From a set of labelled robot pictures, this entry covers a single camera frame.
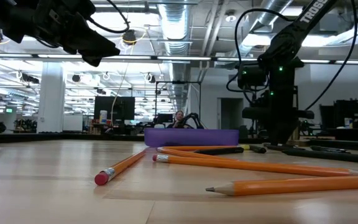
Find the ceiling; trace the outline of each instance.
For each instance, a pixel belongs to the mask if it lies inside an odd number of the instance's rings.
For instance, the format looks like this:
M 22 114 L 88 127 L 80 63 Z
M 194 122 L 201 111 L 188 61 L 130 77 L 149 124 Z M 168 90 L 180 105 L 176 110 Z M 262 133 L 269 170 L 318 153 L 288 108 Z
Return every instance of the ceiling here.
M 107 2 L 93 1 L 96 5 L 103 4 L 105 8 Z M 120 5 L 125 16 L 127 16 L 130 22 L 131 29 L 135 30 L 137 42 L 133 46 L 126 45 L 121 37 L 121 34 L 112 34 L 104 30 L 95 27 L 93 24 L 88 23 L 89 26 L 108 38 L 110 41 L 116 44 L 116 47 L 121 50 L 121 55 L 166 55 L 167 51 L 165 44 L 171 40 L 166 40 L 163 35 L 163 29 L 161 24 L 161 17 L 156 9 L 155 2 L 149 1 L 150 13 L 134 13 L 132 12 L 135 7 L 142 7 L 145 5 L 145 1 L 115 1 L 117 5 Z M 232 10 L 233 15 L 238 18 L 241 13 L 254 7 L 258 7 L 261 1 L 219 1 L 218 9 L 215 18 L 210 18 L 213 4 L 215 1 L 201 0 L 201 1 L 187 1 L 190 9 L 190 21 L 186 43 L 189 45 L 188 55 L 204 56 L 203 44 L 205 41 L 211 46 L 211 55 L 226 54 L 233 51 L 234 46 L 234 26 L 236 20 L 228 22 L 225 20 L 226 16 L 222 15 L 221 24 L 218 24 L 220 11 L 225 12 Z M 307 4 L 308 1 L 296 0 L 289 6 L 287 16 L 296 16 L 299 13 L 299 9 Z M 325 46 L 319 46 L 316 44 L 317 40 L 310 39 L 308 44 L 304 42 L 304 46 L 298 56 L 302 59 L 325 59 L 336 60 L 342 59 L 346 56 L 349 49 L 348 41 L 341 43 L 334 43 L 335 38 L 338 38 L 341 34 L 345 33 L 346 29 L 350 29 L 350 23 L 352 19 L 349 17 L 351 7 L 347 1 L 339 1 L 335 10 L 331 12 L 335 19 L 327 17 L 331 23 L 334 20 L 335 30 L 329 30 L 330 32 L 315 32 L 313 36 L 323 37 Z M 124 23 L 116 12 L 97 12 L 92 18 L 103 26 L 110 29 L 123 29 Z M 207 32 L 208 22 L 213 20 L 213 29 L 207 40 L 205 35 Z M 251 57 L 257 57 L 270 44 L 270 39 L 280 30 L 286 23 L 277 20 L 270 33 L 264 31 L 256 31 L 254 34 L 247 36 L 256 37 L 256 45 L 249 52 Z M 213 37 L 213 32 L 218 28 L 216 37 Z M 8 54 L 66 54 L 62 48 L 50 49 L 38 43 L 32 37 L 25 37 L 21 44 L 10 41 L 7 37 L 4 37 L 3 44 L 0 44 L 0 53 Z M 355 48 L 352 55 L 353 59 L 358 59 L 358 46 Z M 34 78 L 42 81 L 42 64 L 41 60 L 18 60 L 0 58 L 0 110 L 3 110 L 4 106 L 16 105 L 20 110 L 20 113 L 27 115 L 36 114 L 39 103 L 39 91 L 40 85 L 35 85 L 21 81 L 21 74 L 28 74 Z M 137 97 L 137 113 L 151 116 L 154 113 L 154 96 L 155 96 L 155 84 L 147 81 L 148 75 L 153 75 L 157 81 L 171 81 L 172 71 L 170 71 L 170 64 L 166 62 L 157 63 L 134 63 L 134 62 L 101 62 L 98 67 L 92 67 L 84 62 L 79 61 L 62 61 L 62 66 L 67 74 L 67 90 L 66 90 L 66 113 L 84 113 L 93 114 L 93 99 L 94 96 L 99 95 L 94 87 L 105 90 L 107 95 L 116 95 L 118 88 L 119 96 L 135 96 Z M 198 63 L 191 63 L 191 67 L 199 67 Z M 208 74 L 218 74 L 220 70 L 218 68 L 209 68 Z M 74 82 L 72 80 L 73 75 L 79 75 L 81 77 L 80 82 Z M 197 81 L 197 75 L 190 75 L 190 80 Z M 173 87 L 171 84 L 164 86 L 161 94 L 158 96 L 157 109 L 160 113 L 171 113 L 180 109 L 184 105 L 178 105 L 179 99 L 175 96 Z M 186 88 L 180 89 L 182 91 L 182 97 L 186 97 Z

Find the purple block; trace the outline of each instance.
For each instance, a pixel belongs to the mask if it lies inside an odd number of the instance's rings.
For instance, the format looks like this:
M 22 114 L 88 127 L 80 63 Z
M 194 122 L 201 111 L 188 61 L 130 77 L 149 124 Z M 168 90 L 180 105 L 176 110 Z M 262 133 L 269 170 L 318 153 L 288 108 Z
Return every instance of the purple block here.
M 144 142 L 149 147 L 162 146 L 236 146 L 238 130 L 146 128 Z

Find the pencil eraser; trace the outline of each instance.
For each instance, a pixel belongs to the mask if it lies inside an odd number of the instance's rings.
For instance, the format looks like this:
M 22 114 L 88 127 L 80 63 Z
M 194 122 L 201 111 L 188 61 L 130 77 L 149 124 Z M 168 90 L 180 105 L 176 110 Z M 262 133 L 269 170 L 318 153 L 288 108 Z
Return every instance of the pencil eraser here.
M 101 186 L 107 183 L 109 181 L 109 175 L 105 172 L 100 172 L 94 177 L 95 184 Z

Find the wooden table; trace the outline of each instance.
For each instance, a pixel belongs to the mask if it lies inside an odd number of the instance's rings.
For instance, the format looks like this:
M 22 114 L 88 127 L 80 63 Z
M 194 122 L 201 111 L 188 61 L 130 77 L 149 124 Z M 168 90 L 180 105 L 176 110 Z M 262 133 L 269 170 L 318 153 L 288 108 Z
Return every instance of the wooden table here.
M 204 189 L 232 180 L 304 176 L 154 163 L 153 149 L 108 185 L 94 184 L 99 171 L 144 147 L 77 140 L 0 144 L 0 223 L 358 223 L 358 190 L 226 197 Z M 228 157 L 358 171 L 353 162 L 277 151 Z

